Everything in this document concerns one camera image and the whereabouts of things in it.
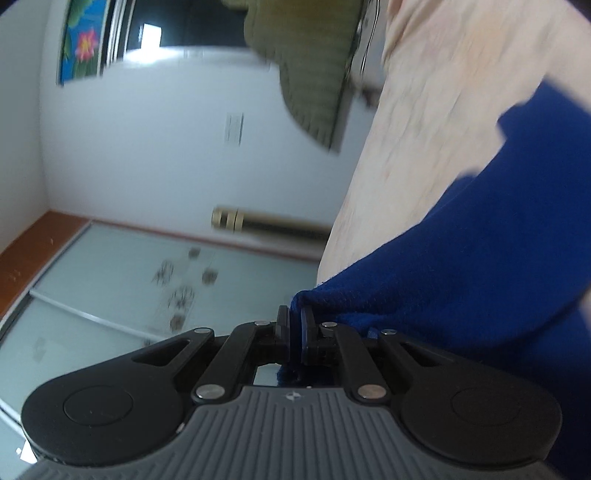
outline black and gold cylinder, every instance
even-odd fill
[[[328,241],[332,228],[330,225],[307,220],[221,206],[213,210],[212,225],[214,228],[232,232],[280,235],[324,243]]]

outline blue garment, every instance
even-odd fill
[[[291,308],[363,335],[395,328],[546,387],[564,417],[549,461],[582,479],[591,337],[577,303],[591,284],[591,116],[544,82],[499,126],[507,140],[477,177]]]

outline painting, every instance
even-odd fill
[[[95,77],[109,0],[71,0],[61,51],[60,83]]]

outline pink flower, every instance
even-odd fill
[[[95,48],[99,46],[96,39],[96,32],[91,28],[88,32],[78,34],[78,46],[76,47],[76,58],[78,61],[88,61],[95,56]]]

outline wall switch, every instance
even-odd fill
[[[240,145],[242,141],[242,127],[244,125],[244,113],[229,113],[226,118],[225,143],[227,145]]]

